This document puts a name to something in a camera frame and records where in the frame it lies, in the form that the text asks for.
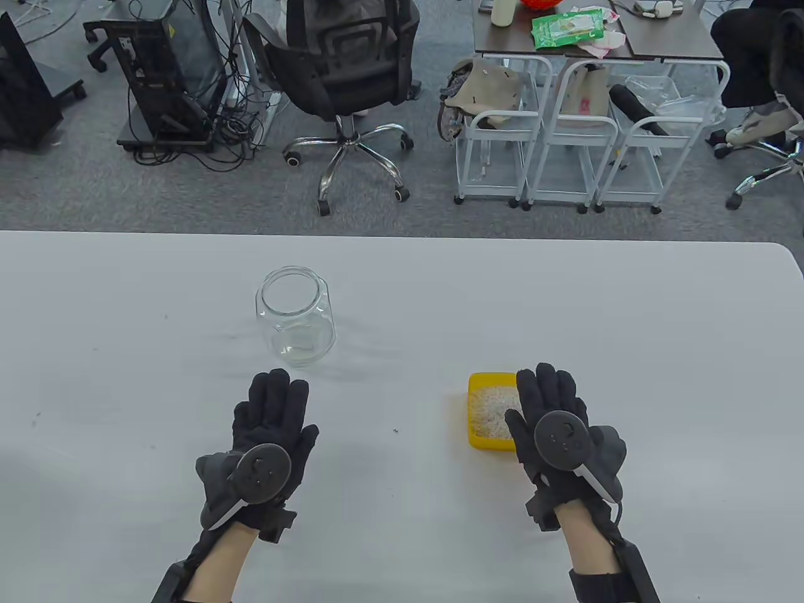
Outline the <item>person's left hand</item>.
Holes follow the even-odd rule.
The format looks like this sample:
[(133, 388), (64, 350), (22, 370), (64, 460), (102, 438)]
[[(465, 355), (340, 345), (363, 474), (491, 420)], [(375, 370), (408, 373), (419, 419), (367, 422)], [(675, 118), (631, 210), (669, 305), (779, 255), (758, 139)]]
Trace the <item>person's left hand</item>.
[(305, 424), (310, 386), (303, 379), (290, 379), (281, 368), (256, 374), (249, 388), (249, 399), (234, 408), (232, 448), (246, 453), (261, 444), (275, 444), (289, 454), (291, 472), (284, 488), (262, 504), (238, 511), (234, 520), (259, 531), (259, 539), (278, 543), (290, 528), (296, 513), (285, 503), (301, 485), (305, 468), (320, 430)]

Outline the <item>person's right hand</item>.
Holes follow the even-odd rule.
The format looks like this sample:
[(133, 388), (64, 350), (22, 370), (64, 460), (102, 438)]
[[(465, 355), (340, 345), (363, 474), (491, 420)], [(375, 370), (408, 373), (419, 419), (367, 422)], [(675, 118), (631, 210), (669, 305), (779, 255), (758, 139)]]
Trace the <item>person's right hand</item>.
[(585, 402), (568, 371), (541, 362), (516, 373), (520, 410), (504, 419), (515, 454), (535, 494), (526, 510), (551, 523), (555, 509), (573, 501), (619, 503), (617, 472), (626, 446), (611, 426), (592, 426)]

